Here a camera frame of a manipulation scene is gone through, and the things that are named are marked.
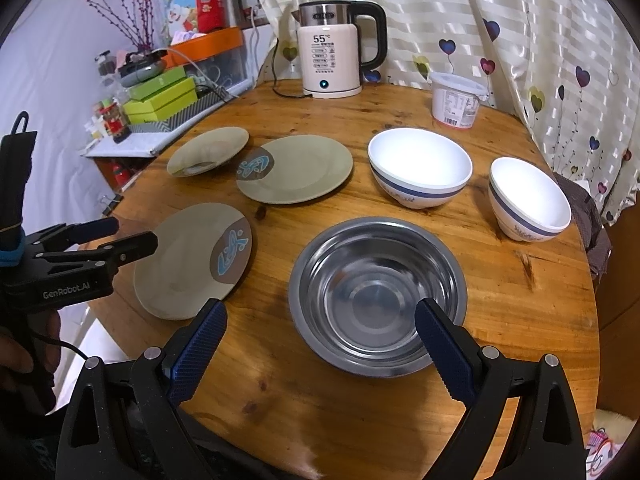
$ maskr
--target beige plate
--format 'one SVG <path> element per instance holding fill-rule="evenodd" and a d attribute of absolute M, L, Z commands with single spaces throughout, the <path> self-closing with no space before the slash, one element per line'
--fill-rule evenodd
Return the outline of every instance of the beige plate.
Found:
<path fill-rule="evenodd" d="M 154 232 L 158 250 L 136 263 L 133 285 L 142 306 L 162 319 L 189 319 L 209 298 L 224 299 L 251 255 L 248 220 L 225 204 L 188 207 Z"/>
<path fill-rule="evenodd" d="M 192 176 L 213 170 L 240 152 L 249 140 L 243 128 L 218 128 L 194 137 L 169 159 L 166 170 L 172 176 Z"/>
<path fill-rule="evenodd" d="M 272 140 L 249 153 L 236 182 L 249 198 L 266 204 L 295 204 L 322 196 L 351 173 L 353 157 L 340 142 L 315 135 Z"/>

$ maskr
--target white bowl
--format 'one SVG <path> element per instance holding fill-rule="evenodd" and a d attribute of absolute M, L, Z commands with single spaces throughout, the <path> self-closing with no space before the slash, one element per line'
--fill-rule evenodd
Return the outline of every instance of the white bowl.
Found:
<path fill-rule="evenodd" d="M 453 140 L 418 128 L 380 132 L 368 153 L 382 189 L 411 209 L 448 202 L 473 173 L 471 159 Z"/>
<path fill-rule="evenodd" d="M 551 240 L 571 223 L 571 207 L 558 184 L 519 158 L 491 164 L 489 200 L 500 229 L 513 240 Z"/>

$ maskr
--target stainless steel basin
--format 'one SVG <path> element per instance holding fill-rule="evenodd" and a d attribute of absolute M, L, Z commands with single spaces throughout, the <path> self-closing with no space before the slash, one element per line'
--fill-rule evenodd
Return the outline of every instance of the stainless steel basin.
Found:
<path fill-rule="evenodd" d="M 462 269 L 433 234 L 393 218 L 358 218 L 320 233 L 289 280 L 289 309 L 311 349 L 358 375 L 395 377 L 431 364 L 415 331 L 422 298 L 462 324 Z"/>

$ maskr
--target heart pattern curtain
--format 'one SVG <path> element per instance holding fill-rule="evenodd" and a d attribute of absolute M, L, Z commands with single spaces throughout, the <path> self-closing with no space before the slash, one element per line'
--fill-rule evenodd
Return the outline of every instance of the heart pattern curtain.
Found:
<path fill-rule="evenodd" d="M 280 39 L 280 78 L 300 77 L 290 13 L 309 1 L 261 0 Z M 388 56 L 367 80 L 429 89 L 431 71 L 475 79 L 554 171 L 588 181 L 605 221 L 635 203 L 640 54 L 606 0 L 369 1 L 385 9 Z M 374 27 L 360 25 L 370 59 Z"/>

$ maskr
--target blue band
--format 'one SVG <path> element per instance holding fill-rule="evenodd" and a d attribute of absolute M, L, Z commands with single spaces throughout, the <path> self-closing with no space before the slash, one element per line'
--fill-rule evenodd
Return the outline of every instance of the blue band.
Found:
<path fill-rule="evenodd" d="M 421 198 L 447 198 L 449 196 L 454 196 L 454 195 L 458 194 L 460 192 L 460 190 L 462 189 L 462 188 L 460 188 L 460 189 L 458 189 L 456 191 L 449 191 L 449 192 L 446 192 L 446 193 L 424 193 L 422 191 L 414 191 L 413 189 L 407 189 L 405 187 L 398 186 L 398 184 L 396 184 L 395 182 L 391 182 L 388 178 L 385 178 L 382 175 L 380 175 L 376 171 L 376 168 L 374 168 L 373 166 L 371 167 L 371 171 L 373 171 L 373 173 L 376 175 L 376 177 L 378 177 L 382 182 L 387 184 L 389 187 L 392 187 L 393 189 L 396 189 L 398 191 L 402 191 L 403 193 L 407 193 L 407 195 L 419 196 Z"/>
<path fill-rule="evenodd" d="M 24 229 L 20 228 L 20 243 L 15 251 L 0 251 L 0 267 L 15 267 L 24 254 Z"/>
<path fill-rule="evenodd" d="M 551 233 L 549 231 L 542 230 L 539 227 L 536 227 L 535 225 L 531 225 L 524 218 L 521 218 L 513 209 L 511 209 L 508 205 L 506 205 L 504 203 L 504 200 L 502 200 L 500 195 L 498 195 L 498 193 L 494 189 L 494 185 L 491 183 L 491 181 L 489 181 L 489 189 L 491 190 L 491 193 L 493 194 L 493 196 L 495 198 L 495 201 L 498 204 L 500 204 L 500 207 L 502 209 L 504 209 L 505 213 L 507 213 L 507 215 L 509 215 L 511 218 L 513 218 L 517 223 L 519 223 L 521 225 L 524 225 L 524 227 L 526 227 L 530 231 L 533 231 L 536 234 L 539 234 L 539 235 L 542 235 L 542 236 L 554 237 L 554 236 L 556 236 L 558 234 L 558 233 Z"/>

